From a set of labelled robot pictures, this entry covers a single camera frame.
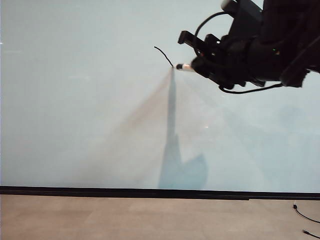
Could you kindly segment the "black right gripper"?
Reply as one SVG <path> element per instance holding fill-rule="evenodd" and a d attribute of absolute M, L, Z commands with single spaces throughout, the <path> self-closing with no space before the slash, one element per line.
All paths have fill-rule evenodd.
<path fill-rule="evenodd" d="M 181 31 L 178 44 L 187 44 L 199 51 L 199 57 L 191 62 L 196 73 L 227 90 L 235 85 L 244 87 L 247 82 L 258 87 L 265 83 L 253 76 L 248 67 L 247 49 L 249 43 L 237 38 L 229 39 L 226 35 L 218 39 L 207 34 L 204 41 L 187 30 Z"/>

